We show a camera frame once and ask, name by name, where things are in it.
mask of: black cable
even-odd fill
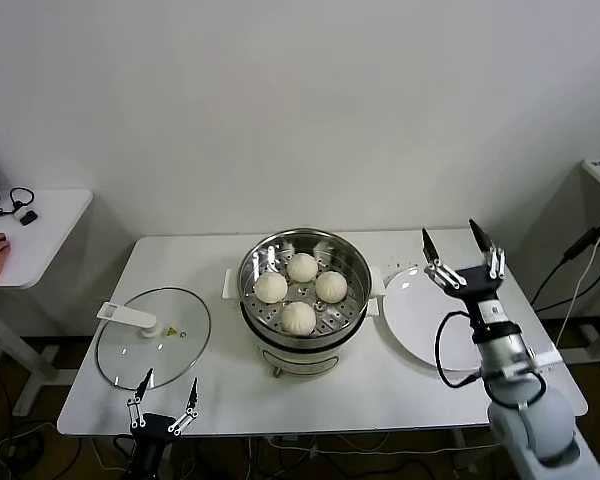
[[[400,465],[393,467],[393,468],[389,468],[386,470],[371,470],[368,472],[362,472],[362,473],[351,473],[351,472],[345,472],[342,467],[340,467],[336,462],[333,461],[333,459],[331,457],[329,457],[329,455],[322,455],[322,457],[340,474],[342,475],[344,478],[346,478],[347,480],[354,480],[357,478],[364,478],[364,477],[369,477],[371,475],[390,475],[392,473],[396,473],[401,471],[403,468],[405,468],[408,465],[411,464],[418,464],[422,467],[422,469],[427,472],[427,475],[429,476],[429,478],[431,480],[436,480],[435,475],[433,474],[433,472],[431,471],[431,468],[429,468],[429,465],[427,465],[425,462],[423,462],[422,460],[418,460],[415,458],[408,458],[406,459],[404,462],[400,463]]]
[[[76,461],[78,460],[78,457],[80,456],[80,451],[81,450],[82,450],[82,439],[79,438],[78,439],[78,449],[76,450],[76,454],[73,456],[73,459],[71,460],[71,462],[69,462],[69,465],[67,465],[64,470],[62,470],[59,474],[57,474],[51,480],[58,480],[65,473],[67,473],[69,470],[71,470],[71,468],[75,465]]]
[[[9,439],[9,447],[11,447],[11,445],[13,444],[13,404],[11,403],[11,399],[9,398],[9,392],[7,390],[7,386],[4,383],[4,381],[2,380],[2,377],[0,377],[0,387],[2,388],[2,392],[4,393],[4,399],[5,402],[7,404],[7,415],[8,415],[8,439]],[[12,475],[14,475],[16,477],[16,479],[18,478],[18,475],[16,472],[14,472],[11,467],[7,465],[7,468],[9,469],[9,471],[11,472]]]
[[[13,442],[13,404],[11,403],[11,399],[9,398],[9,392],[7,391],[7,386],[4,383],[4,381],[2,380],[2,377],[0,376],[0,387],[2,388],[2,392],[4,393],[4,399],[5,402],[7,403],[7,408],[9,409],[8,416],[9,416],[9,446],[11,446],[11,443]]]
[[[253,465],[255,466],[256,471],[267,478],[276,478],[280,480],[287,480],[285,477],[281,477],[280,475],[276,475],[275,473],[267,473],[260,467],[260,438],[256,439],[256,454],[255,459],[253,461]]]
[[[461,388],[466,385],[469,385],[470,383],[475,382],[476,380],[478,380],[480,378],[479,373],[472,373],[471,375],[466,377],[464,380],[461,380],[459,383],[451,383],[449,381],[449,379],[447,378],[447,376],[444,374],[444,370],[442,369],[442,364],[440,363],[440,338],[442,337],[442,331],[444,330],[444,327],[449,320],[451,320],[453,317],[458,317],[458,316],[471,318],[468,313],[463,312],[461,310],[456,310],[455,312],[447,313],[447,315],[442,319],[442,322],[440,323],[440,326],[438,327],[438,331],[436,332],[436,343],[434,346],[435,357],[436,357],[436,368],[438,369],[438,375],[440,375],[440,378],[442,379],[444,384],[449,388]]]
[[[551,280],[551,278],[558,272],[558,270],[560,270],[565,265],[565,263],[566,262],[560,262],[558,265],[553,267],[553,270],[551,270],[551,273],[549,275],[547,275],[547,278],[545,278],[544,281],[540,284],[540,286],[538,287],[538,290],[536,290],[536,294],[533,296],[533,299],[529,302],[531,305],[536,303],[536,300],[540,296],[542,289],[547,285],[547,283],[549,283],[549,280]]]
[[[538,372],[534,372],[534,371],[530,371],[529,373],[538,379],[538,381],[540,382],[540,389],[536,392],[536,394],[533,397],[531,397],[529,400],[527,400],[527,402],[526,402],[527,407],[530,407],[531,405],[536,403],[538,400],[540,400],[544,396],[545,393],[547,393],[547,382],[544,381],[544,378],[542,378],[542,375],[540,375]],[[493,390],[491,389],[491,382],[489,382],[489,381],[484,382],[484,391],[487,393],[487,396],[491,399],[491,401],[493,403],[500,405],[503,408],[506,408],[509,410],[518,410],[520,408],[520,404],[518,404],[518,403],[509,403],[509,402],[505,402],[505,401],[498,399],[493,394]]]
[[[23,202],[22,200],[16,200],[14,198],[13,194],[15,192],[18,192],[18,191],[22,191],[22,192],[28,193],[31,196],[31,198],[29,199],[29,201],[28,202]],[[29,190],[28,188],[25,188],[25,187],[13,187],[9,191],[9,198],[11,199],[11,203],[13,205],[15,205],[16,202],[20,202],[22,204],[21,206],[26,207],[26,206],[31,205],[33,203],[33,200],[36,198],[36,195],[35,195],[35,193],[33,193],[33,191]]]
[[[591,290],[593,290],[595,288],[595,286],[598,285],[598,283],[600,283],[600,273],[598,274],[598,276],[596,277],[596,279],[591,283],[591,285],[589,285],[587,288],[585,288],[582,292],[578,293],[578,295],[576,296],[576,300],[578,298],[586,295]],[[534,311],[536,313],[544,312],[546,310],[550,310],[552,308],[559,307],[560,305],[564,305],[565,303],[569,303],[572,300],[573,300],[573,297],[570,297],[570,298],[567,298],[565,300],[561,300],[559,302],[552,303],[551,305],[547,305],[546,307],[534,309]]]
[[[29,198],[29,200],[27,200],[26,202],[23,202],[22,200],[16,200],[16,198],[14,197],[13,194],[18,191],[23,191],[23,192],[28,193],[31,196],[31,198]],[[13,206],[13,210],[5,211],[3,208],[0,208],[0,217],[4,217],[5,215],[13,215],[18,210],[20,210],[22,207],[27,207],[27,206],[31,205],[33,203],[33,200],[36,198],[36,195],[35,195],[35,193],[33,193],[32,190],[29,190],[28,188],[13,187],[9,191],[9,198],[11,199],[11,205]]]

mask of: glass lid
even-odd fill
[[[107,322],[96,345],[96,359],[102,375],[116,387],[135,390],[150,368],[148,388],[165,385],[189,370],[207,346],[209,309],[188,290],[149,290],[125,306],[155,315],[161,331],[145,338],[138,327]]]

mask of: power cord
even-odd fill
[[[301,452],[313,452],[320,453],[323,455],[436,455],[444,452],[464,452],[466,450],[482,450],[485,448],[494,448],[499,447],[500,445],[497,443],[492,443],[490,445],[476,445],[475,447],[447,447],[447,448],[439,448],[438,450],[399,450],[395,452],[351,452],[351,451],[338,451],[338,450],[320,450],[318,448],[303,448],[303,447],[291,447],[291,446],[283,446],[276,445],[273,442],[272,438],[268,439],[269,445],[273,448],[279,448],[281,450],[298,450]]]
[[[442,331],[444,330],[444,327],[447,325],[447,322],[449,320],[451,320],[453,317],[460,317],[460,316],[466,317],[466,318],[471,318],[471,317],[469,317],[468,313],[463,312],[462,310],[456,310],[455,312],[449,312],[449,313],[447,313],[447,315],[445,315],[444,319],[442,319],[442,322],[440,323],[440,326],[438,327],[438,331],[436,332],[436,343],[434,345],[434,353],[435,353],[435,357],[436,357],[436,369],[438,370],[438,375],[440,375],[440,378],[442,379],[444,384],[449,388],[462,388],[466,385],[469,385],[470,383],[475,382],[476,380],[478,380],[480,378],[480,372],[476,372],[476,373],[472,373],[471,375],[467,376],[466,378],[461,380],[459,383],[451,383],[451,381],[445,375],[444,370],[442,369],[442,363],[440,362],[440,338],[442,337]]]
[[[429,465],[427,465],[425,462],[423,462],[422,460],[418,460],[416,458],[408,458],[406,460],[404,460],[403,462],[401,462],[399,465],[397,465],[396,467],[393,468],[389,468],[386,470],[371,470],[368,472],[362,472],[362,473],[350,473],[350,472],[345,472],[344,469],[342,467],[340,467],[336,462],[333,461],[332,458],[330,458],[328,455],[324,455],[323,457],[327,463],[329,463],[329,465],[331,465],[334,470],[336,470],[340,475],[342,475],[344,478],[346,479],[358,479],[358,478],[364,478],[364,477],[369,477],[371,475],[391,475],[392,473],[397,473],[399,471],[401,471],[402,469],[404,469],[405,467],[407,467],[408,465],[420,465],[420,467],[422,467],[422,469],[427,472],[427,475],[429,476],[429,478],[431,480],[436,480],[435,475],[433,474],[433,472],[431,471],[431,468],[429,468]]]
[[[576,297],[576,300],[580,297],[585,296],[587,293],[589,293],[591,290],[593,290],[596,287],[596,285],[598,285],[598,283],[600,283],[600,273],[598,274],[596,279],[591,283],[591,285],[589,285],[587,288],[585,288],[582,292],[580,292],[578,294],[578,296]],[[560,305],[564,305],[565,303],[569,303],[570,301],[571,301],[571,298],[567,298],[565,300],[560,300],[559,302],[552,303],[551,305],[547,305],[546,307],[534,309],[534,311],[536,313],[541,313],[546,310],[550,310],[552,308],[559,307]]]
[[[13,404],[11,403],[11,398],[9,398],[9,392],[7,390],[7,386],[4,383],[4,381],[2,380],[1,376],[0,376],[0,388],[2,388],[5,403],[7,404],[7,410],[8,410],[7,415],[8,415],[8,422],[9,422],[7,440],[9,441],[9,446],[11,446],[11,443],[13,442]],[[14,474],[14,472],[11,471],[11,467],[9,465],[2,462],[2,460],[0,460],[0,463],[2,463],[11,474]]]
[[[535,295],[533,296],[533,298],[531,299],[531,302],[529,302],[529,303],[531,305],[534,305],[536,303],[536,300],[538,300],[540,293],[542,292],[542,290],[544,290],[544,287],[547,286],[547,284],[549,283],[551,278],[553,278],[553,276],[563,266],[565,266],[571,260],[582,255],[587,248],[589,248],[591,245],[594,245],[599,239],[600,239],[600,226],[590,228],[578,240],[576,240],[573,243],[573,245],[571,245],[569,248],[567,248],[565,250],[565,252],[562,254],[562,259],[560,260],[560,262],[553,268],[553,270],[551,270],[549,275],[547,275],[547,277],[544,279],[544,281],[540,284],[540,286],[538,287],[538,290],[536,290]],[[593,284],[589,288],[587,288],[584,292],[582,292],[582,295],[589,292],[593,287],[595,287],[595,285],[597,285],[597,282],[599,282],[599,281],[600,280],[596,279],[596,281],[594,281]],[[536,310],[536,313],[540,313],[545,310],[549,310],[550,308],[557,307],[558,305],[563,305],[564,303],[567,303],[567,302],[569,302],[569,300],[565,300],[564,302],[558,302],[553,305],[543,307],[541,309]]]
[[[596,244],[593,246],[593,252],[591,253],[591,258],[589,259],[589,263],[587,264],[587,267],[584,269],[584,272],[582,272],[582,275],[580,276],[580,279],[578,280],[578,283],[576,284],[576,289],[573,292],[573,298],[571,299],[571,304],[569,305],[569,310],[567,310],[567,315],[564,317],[564,322],[562,322],[562,327],[560,327],[560,333],[558,333],[558,338],[556,339],[556,348],[558,347],[558,344],[560,343],[560,339],[562,338],[564,329],[567,326],[567,322],[569,321],[569,317],[571,316],[571,312],[573,311],[573,306],[575,305],[576,300],[578,298],[578,290],[580,290],[580,284],[582,283],[584,278],[587,276],[587,273],[589,273],[589,269],[591,268],[591,265],[593,264],[593,259],[596,256],[596,251],[598,250],[599,245],[600,245],[600,237],[598,238],[598,241],[596,242]]]
[[[17,192],[25,192],[29,198],[24,201],[16,199],[15,194]],[[9,198],[11,199],[13,210],[5,211],[4,209],[0,208],[0,217],[4,217],[5,215],[13,215],[25,227],[38,218],[38,214],[36,212],[27,208],[36,198],[36,195],[32,190],[29,190],[25,187],[14,187],[9,191]]]

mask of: white wall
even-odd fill
[[[0,167],[130,238],[471,215],[515,248],[586,156],[600,0],[0,0]]]

